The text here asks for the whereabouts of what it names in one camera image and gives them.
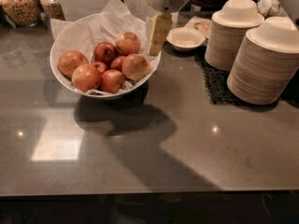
stack of bowls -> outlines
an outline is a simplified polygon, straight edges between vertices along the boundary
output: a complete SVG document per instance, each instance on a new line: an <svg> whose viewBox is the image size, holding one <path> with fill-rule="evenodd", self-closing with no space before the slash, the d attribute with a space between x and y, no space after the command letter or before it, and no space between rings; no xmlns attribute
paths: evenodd
<svg viewBox="0 0 299 224"><path fill-rule="evenodd" d="M212 16L206 61L213 67L230 71L248 29L264 21L252 0L229 0Z"/></svg>
<svg viewBox="0 0 299 224"><path fill-rule="evenodd" d="M274 103L299 68L299 32L289 18L268 18L246 32L227 79L230 91L248 103Z"/></svg>

stainless steel table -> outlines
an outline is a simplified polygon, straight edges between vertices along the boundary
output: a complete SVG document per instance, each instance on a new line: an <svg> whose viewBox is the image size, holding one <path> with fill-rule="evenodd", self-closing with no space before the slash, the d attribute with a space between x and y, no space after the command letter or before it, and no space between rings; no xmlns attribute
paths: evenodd
<svg viewBox="0 0 299 224"><path fill-rule="evenodd" d="M212 105L193 54L165 45L149 83L102 102L56 80L43 23L0 39L1 196L299 188L298 107Z"/></svg>

parchment paper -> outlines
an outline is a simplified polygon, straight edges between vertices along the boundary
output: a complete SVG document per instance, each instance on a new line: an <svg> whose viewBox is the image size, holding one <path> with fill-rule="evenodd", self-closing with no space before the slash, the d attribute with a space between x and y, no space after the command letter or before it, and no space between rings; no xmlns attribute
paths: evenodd
<svg viewBox="0 0 299 224"><path fill-rule="evenodd" d="M126 90L120 90L119 93L124 93L140 86L149 79L158 67L160 54L157 57L149 57L146 54L147 29L145 22L132 15L121 0L110 0L100 13L78 21L51 20L50 24L55 39L50 55L51 68L57 79L70 90L75 90L75 88L72 87L70 80L65 78L57 69L60 55L67 50L79 50L86 55L91 63L93 62L93 49L98 43L108 41L114 44L117 35L123 32L130 31L139 37L141 42L139 53L143 54L150 61L151 72L136 84L126 82ZM88 93L95 92L107 95L107 93L102 91L88 91Z"/></svg>

white paper bowl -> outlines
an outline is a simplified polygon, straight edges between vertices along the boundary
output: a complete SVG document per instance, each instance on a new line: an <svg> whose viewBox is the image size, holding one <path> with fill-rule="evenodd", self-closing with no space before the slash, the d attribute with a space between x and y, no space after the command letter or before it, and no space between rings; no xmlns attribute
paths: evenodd
<svg viewBox="0 0 299 224"><path fill-rule="evenodd" d="M264 17L252 0L229 0L213 14L213 20L225 26L245 28L260 25Z"/></svg>
<svg viewBox="0 0 299 224"><path fill-rule="evenodd" d="M299 53L299 32L288 17L271 17L259 27L247 31L255 44L284 53Z"/></svg>
<svg viewBox="0 0 299 224"><path fill-rule="evenodd" d="M196 29L179 27L170 30L167 41L178 51L191 51L201 46L206 41L206 37Z"/></svg>
<svg viewBox="0 0 299 224"><path fill-rule="evenodd" d="M103 99L103 100L119 99L123 95L136 90L138 87L140 87L142 84L144 84L151 77L151 75L154 73L154 71L158 67L161 53L157 57L155 57L154 60L150 61L151 72L145 78L138 81L132 88L130 88L128 90L119 91L119 93L117 93L117 94L110 94L110 93L94 94L94 93L76 90L73 87L71 80L68 79L67 77L65 77L58 70L57 62L59 60L59 57L61 56L61 54L64 51L75 49L75 50L79 50L83 54L85 54L91 63L93 61L93 49L99 41L107 40L109 42L114 43L114 40L115 40L117 34L114 34L111 37L106 36L106 39L101 38L101 30L92 31L94 34L94 36L93 36L94 39L90 39L90 37L88 35L86 35L86 31L91 30L93 27L97 27L98 29L100 29L100 24L98 26L91 25L91 23L99 21L97 16L99 16L99 15L94 14L94 15L82 18L78 21L75 21L72 24L68 25L58 35L58 37L56 38L56 40L51 48L51 51L50 51L50 67L51 67L53 74L59 80L59 82L61 84L63 84L67 89L71 90L74 93L78 93L80 95L88 96L88 97L95 98L95 99ZM139 21L139 22L140 22L140 26L144 25L144 31L145 31L146 24L143 21ZM103 26L109 26L108 21L102 22L102 23L104 24Z"/></svg>

